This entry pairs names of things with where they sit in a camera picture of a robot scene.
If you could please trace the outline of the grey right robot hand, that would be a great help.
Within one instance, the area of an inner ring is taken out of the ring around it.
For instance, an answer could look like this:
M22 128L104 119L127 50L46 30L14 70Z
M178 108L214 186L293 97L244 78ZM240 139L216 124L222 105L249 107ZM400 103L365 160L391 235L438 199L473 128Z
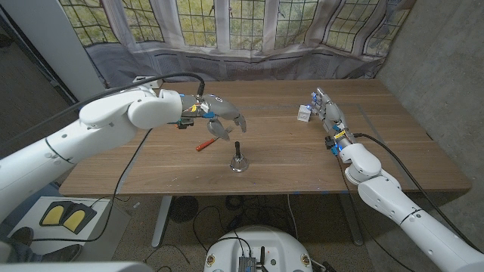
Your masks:
M324 130L342 147L355 144L356 139L349 131L343 111L330 99L322 88L311 93L311 111L323 123Z

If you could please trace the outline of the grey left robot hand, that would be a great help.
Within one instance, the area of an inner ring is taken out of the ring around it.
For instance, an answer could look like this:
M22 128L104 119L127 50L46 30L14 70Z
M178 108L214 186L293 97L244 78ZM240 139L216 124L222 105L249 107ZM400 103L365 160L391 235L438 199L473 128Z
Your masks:
M225 120L232 120L235 125L240 126L243 133L247 131L247 123L244 116L239 109L227 99L214 94L208 94L202 96L198 102L205 113L213 113L213 117L209 117L207 129L214 136L226 141L230 140L228 132L219 121L219 117Z

